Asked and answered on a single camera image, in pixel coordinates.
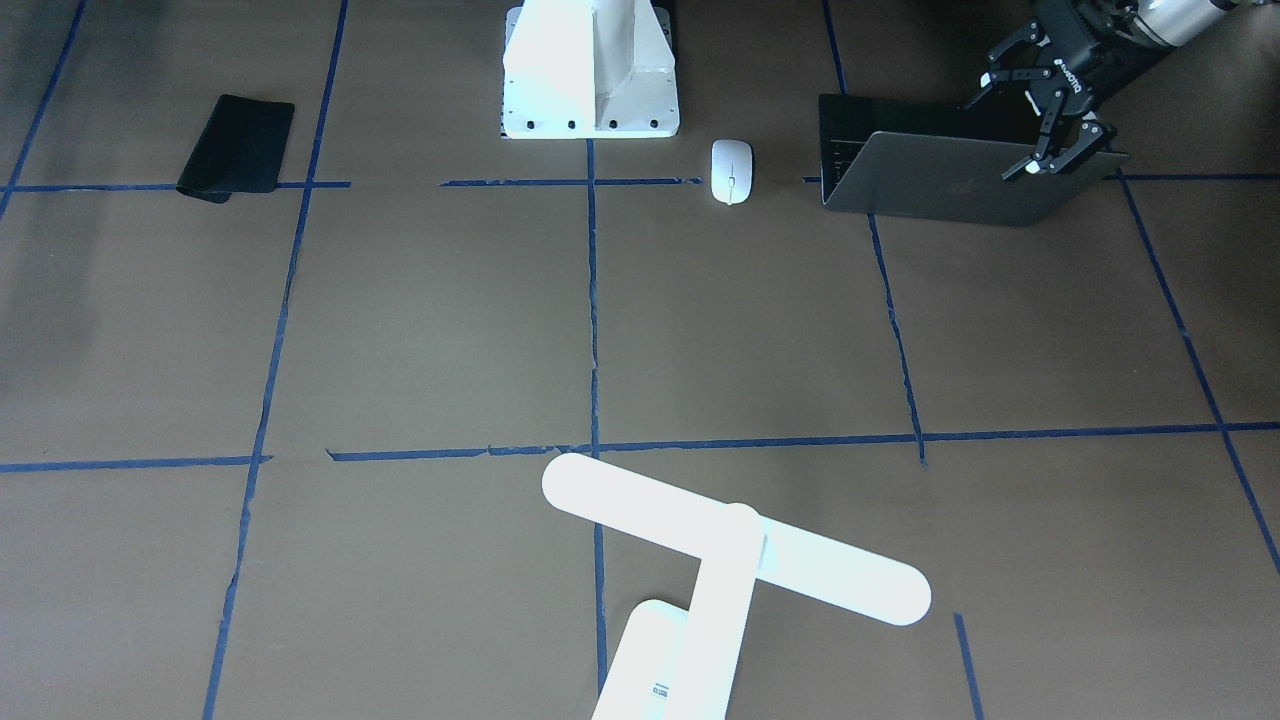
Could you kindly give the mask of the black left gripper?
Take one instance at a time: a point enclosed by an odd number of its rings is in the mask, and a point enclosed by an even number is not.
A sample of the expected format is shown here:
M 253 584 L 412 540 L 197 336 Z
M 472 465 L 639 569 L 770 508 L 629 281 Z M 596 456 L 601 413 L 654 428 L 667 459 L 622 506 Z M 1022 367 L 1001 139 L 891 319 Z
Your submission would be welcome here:
M 1025 91 L 1039 128 L 1004 182 L 1070 174 L 1106 149 L 1116 128 L 1094 106 L 1166 58 L 1166 47 L 1139 28 L 1138 1 L 1032 1 L 1030 9 L 1037 22 L 987 53 L 979 88 L 963 104 L 968 111 L 1011 87 Z M 1059 88 L 1059 69 L 1070 90 Z

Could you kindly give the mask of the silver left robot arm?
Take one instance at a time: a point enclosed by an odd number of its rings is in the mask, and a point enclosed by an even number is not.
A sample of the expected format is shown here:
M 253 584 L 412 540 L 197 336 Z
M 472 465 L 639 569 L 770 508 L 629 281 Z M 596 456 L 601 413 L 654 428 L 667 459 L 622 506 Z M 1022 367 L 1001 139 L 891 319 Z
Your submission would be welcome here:
M 1070 174 L 1117 131 L 1100 106 L 1239 8 L 1238 1 L 1033 1 L 1030 19 L 987 54 L 975 110 L 991 97 L 1020 95 L 1039 119 L 1032 150 L 1006 169 Z

